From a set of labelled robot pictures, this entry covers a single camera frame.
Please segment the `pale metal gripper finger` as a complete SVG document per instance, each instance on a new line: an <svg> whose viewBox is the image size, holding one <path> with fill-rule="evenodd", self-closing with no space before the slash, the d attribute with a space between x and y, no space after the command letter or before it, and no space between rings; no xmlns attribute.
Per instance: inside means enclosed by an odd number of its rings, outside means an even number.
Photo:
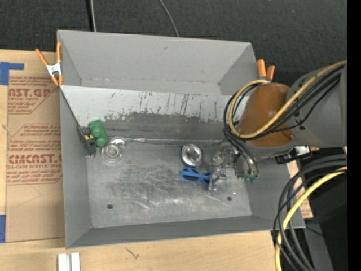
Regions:
<svg viewBox="0 0 361 271"><path fill-rule="evenodd" d="M213 156L211 165L212 166L227 165L228 157L229 157L229 150L220 151Z"/></svg>
<svg viewBox="0 0 361 271"><path fill-rule="evenodd" d="M210 176L208 182L208 190L216 191L221 186L221 184L224 183L226 180L227 180L226 168L225 167L217 168Z"/></svg>

